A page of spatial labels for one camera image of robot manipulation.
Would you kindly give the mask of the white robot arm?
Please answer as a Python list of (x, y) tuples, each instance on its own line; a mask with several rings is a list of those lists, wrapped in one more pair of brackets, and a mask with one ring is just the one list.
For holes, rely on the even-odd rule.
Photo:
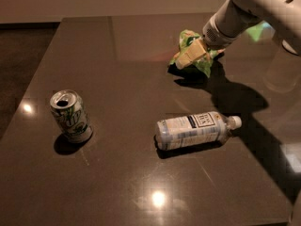
[(278, 32), (287, 51), (301, 54), (301, 0), (227, 0), (204, 25), (201, 36), (182, 32), (172, 63), (180, 70), (197, 62), (211, 63), (239, 35), (262, 21)]

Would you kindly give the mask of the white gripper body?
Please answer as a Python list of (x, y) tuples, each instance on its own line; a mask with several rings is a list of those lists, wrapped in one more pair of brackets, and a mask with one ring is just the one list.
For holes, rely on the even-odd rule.
[(215, 18), (216, 15), (213, 15), (206, 25), (203, 26), (203, 40), (207, 46), (213, 50), (225, 49), (230, 46), (236, 38), (223, 34), (217, 27)]

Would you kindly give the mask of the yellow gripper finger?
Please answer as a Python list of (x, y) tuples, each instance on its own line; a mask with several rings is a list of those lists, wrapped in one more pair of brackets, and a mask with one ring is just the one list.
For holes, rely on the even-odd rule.
[(176, 67), (181, 70), (192, 65), (195, 61), (200, 60), (207, 54), (206, 46), (201, 39), (195, 39), (191, 44), (182, 49), (175, 60)]

